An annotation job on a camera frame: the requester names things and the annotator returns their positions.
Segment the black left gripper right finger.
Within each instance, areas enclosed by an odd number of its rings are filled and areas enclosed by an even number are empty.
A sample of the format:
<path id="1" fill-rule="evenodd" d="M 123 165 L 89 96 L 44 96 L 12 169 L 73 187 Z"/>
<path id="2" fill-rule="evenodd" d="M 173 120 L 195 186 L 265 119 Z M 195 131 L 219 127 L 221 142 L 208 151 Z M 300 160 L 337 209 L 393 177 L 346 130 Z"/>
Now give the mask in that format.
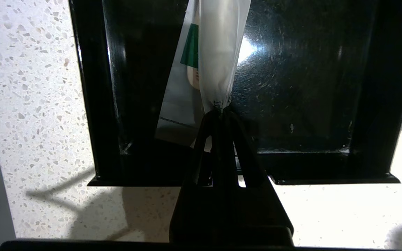
<path id="1" fill-rule="evenodd" d="M 225 112 L 224 119 L 246 185 L 235 185 L 230 195 L 238 240 L 242 244 L 292 244 L 293 225 L 259 164 L 251 137 L 238 115 Z"/>

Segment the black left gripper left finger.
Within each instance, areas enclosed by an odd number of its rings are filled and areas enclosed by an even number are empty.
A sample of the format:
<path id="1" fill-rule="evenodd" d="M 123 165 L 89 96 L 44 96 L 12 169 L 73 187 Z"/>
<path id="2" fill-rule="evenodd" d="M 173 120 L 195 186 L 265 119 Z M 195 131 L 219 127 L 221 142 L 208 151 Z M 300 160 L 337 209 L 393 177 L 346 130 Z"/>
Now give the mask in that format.
<path id="1" fill-rule="evenodd" d="M 228 141 L 219 111 L 202 119 L 170 223 L 171 243 L 228 241 Z"/>

